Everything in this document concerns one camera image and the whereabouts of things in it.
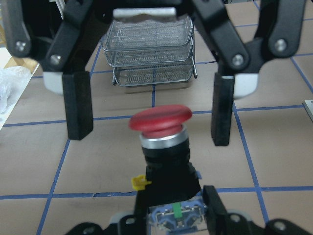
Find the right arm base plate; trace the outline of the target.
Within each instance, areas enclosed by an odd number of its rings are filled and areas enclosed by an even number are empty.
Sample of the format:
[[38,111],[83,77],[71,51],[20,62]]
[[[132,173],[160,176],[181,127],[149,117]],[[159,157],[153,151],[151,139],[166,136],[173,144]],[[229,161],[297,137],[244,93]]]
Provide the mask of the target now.
[[311,119],[311,121],[313,121],[313,100],[312,99],[304,100],[302,104],[304,105],[304,108],[309,118]]

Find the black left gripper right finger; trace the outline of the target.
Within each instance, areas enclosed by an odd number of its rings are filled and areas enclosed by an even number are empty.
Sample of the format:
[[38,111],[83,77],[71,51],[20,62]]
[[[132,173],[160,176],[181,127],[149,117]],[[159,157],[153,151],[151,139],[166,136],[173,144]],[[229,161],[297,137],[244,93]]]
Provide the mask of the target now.
[[227,210],[214,186],[204,186],[202,197],[205,221],[210,235],[250,235],[251,218],[242,211]]

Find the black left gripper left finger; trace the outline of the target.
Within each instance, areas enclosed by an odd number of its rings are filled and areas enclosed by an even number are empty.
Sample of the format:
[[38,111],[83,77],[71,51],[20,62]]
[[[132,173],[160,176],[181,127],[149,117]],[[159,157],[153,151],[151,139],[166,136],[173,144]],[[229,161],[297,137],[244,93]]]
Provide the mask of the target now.
[[146,235],[148,233],[147,212],[147,192],[145,190],[138,191],[133,213],[123,216],[117,224],[118,234]]

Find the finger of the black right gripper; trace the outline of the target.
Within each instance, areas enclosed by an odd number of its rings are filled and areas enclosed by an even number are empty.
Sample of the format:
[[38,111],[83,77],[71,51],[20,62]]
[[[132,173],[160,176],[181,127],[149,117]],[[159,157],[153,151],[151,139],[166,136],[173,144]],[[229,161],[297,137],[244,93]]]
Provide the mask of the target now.
[[89,72],[63,74],[62,82],[68,137],[80,141],[93,130]]
[[234,83],[234,76],[221,75],[218,72],[215,73],[211,137],[216,146],[229,145]]

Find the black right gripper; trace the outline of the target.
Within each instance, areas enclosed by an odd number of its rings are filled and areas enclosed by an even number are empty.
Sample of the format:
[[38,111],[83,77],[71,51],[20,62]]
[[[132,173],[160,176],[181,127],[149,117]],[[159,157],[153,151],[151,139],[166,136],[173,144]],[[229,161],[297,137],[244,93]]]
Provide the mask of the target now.
[[82,71],[116,9],[173,10],[188,15],[223,73],[258,73],[267,61],[296,54],[306,2],[263,0],[256,34],[244,43],[220,0],[69,0],[63,15],[47,0],[1,1],[9,52],[38,61],[44,71]]

